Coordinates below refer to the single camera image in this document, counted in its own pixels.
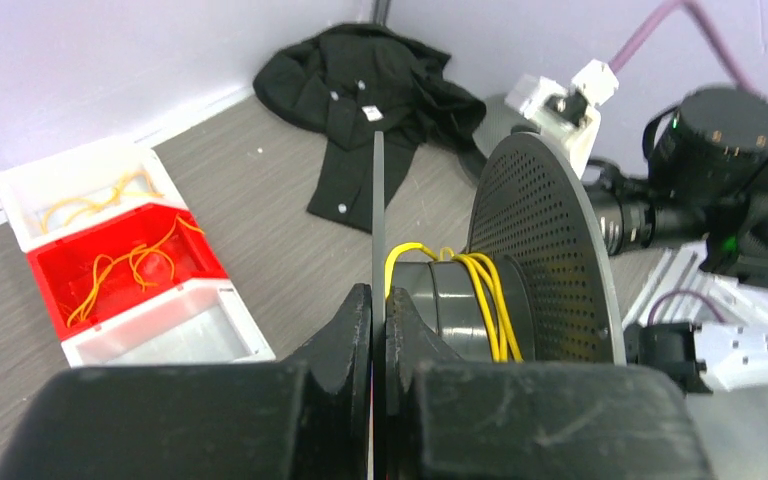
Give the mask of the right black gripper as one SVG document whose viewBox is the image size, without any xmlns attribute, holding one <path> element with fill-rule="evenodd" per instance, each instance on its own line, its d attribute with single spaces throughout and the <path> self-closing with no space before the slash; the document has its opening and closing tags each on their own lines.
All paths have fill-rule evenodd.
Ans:
<svg viewBox="0 0 768 480">
<path fill-rule="evenodd" d="M 705 241 L 711 265 L 768 263 L 768 99 L 705 87 L 645 126 L 643 178 L 607 159 L 586 185 L 609 255 Z"/>
</svg>

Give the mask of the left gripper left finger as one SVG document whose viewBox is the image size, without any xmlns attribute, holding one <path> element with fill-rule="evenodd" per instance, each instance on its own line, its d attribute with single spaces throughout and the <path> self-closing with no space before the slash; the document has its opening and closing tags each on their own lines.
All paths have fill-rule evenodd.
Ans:
<svg viewBox="0 0 768 480">
<path fill-rule="evenodd" d="M 371 287 L 353 285 L 332 319 L 287 358 L 306 368 L 294 479 L 368 476 L 371 303 Z"/>
</svg>

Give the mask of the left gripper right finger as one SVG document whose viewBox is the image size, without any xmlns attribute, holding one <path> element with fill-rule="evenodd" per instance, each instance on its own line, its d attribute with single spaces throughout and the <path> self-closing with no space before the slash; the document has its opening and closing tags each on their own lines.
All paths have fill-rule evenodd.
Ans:
<svg viewBox="0 0 768 480">
<path fill-rule="evenodd" d="M 409 293 L 395 288 L 386 301 L 383 466 L 388 479 L 417 479 L 422 421 L 414 379 L 424 362 L 461 358 L 423 321 Z"/>
</svg>

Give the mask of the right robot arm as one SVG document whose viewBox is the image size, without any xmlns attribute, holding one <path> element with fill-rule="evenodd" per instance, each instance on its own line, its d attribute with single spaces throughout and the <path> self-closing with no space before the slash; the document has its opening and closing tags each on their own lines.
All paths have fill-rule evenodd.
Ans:
<svg viewBox="0 0 768 480">
<path fill-rule="evenodd" d="M 704 273 L 768 290 L 768 100 L 709 86 L 657 114 L 642 138 L 648 172 L 603 159 L 586 186 L 610 255 L 701 241 Z M 653 305 L 625 330 L 627 357 L 687 393 L 768 386 L 768 326 L 714 311 L 663 321 Z"/>
</svg>

